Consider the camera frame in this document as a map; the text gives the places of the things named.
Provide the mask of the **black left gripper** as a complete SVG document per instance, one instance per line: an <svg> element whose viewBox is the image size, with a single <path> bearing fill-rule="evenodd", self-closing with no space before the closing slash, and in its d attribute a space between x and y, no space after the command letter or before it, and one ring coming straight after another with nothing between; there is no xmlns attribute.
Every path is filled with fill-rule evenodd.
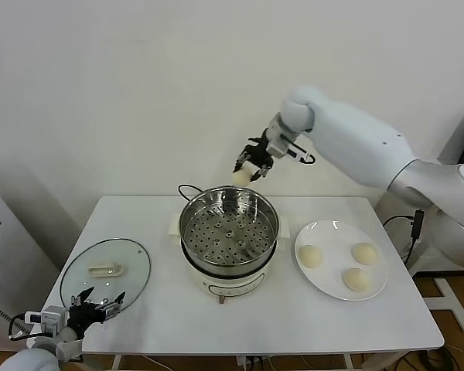
<svg viewBox="0 0 464 371"><path fill-rule="evenodd" d="M124 304L125 293L122 292L113 301L104 300L96 305L89 299L93 290L94 287L87 288L70 299L68 327L75 332L77 340L84 338L92 324L103 323L118 315Z"/></svg>

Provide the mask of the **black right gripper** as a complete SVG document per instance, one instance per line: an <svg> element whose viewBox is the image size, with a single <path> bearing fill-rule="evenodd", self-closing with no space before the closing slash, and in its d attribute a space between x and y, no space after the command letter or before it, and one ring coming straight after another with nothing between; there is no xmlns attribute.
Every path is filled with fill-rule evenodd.
<svg viewBox="0 0 464 371"><path fill-rule="evenodd" d="M240 171L243 168L244 163L249 161L257 168L250 180L250 182L255 182L260 178L266 177L274 165L274 160L267 151L269 141L264 135L261 137L249 138L248 141L251 141L254 144L248 144L247 147L245 147L239 154L235 162L234 172Z"/></svg>

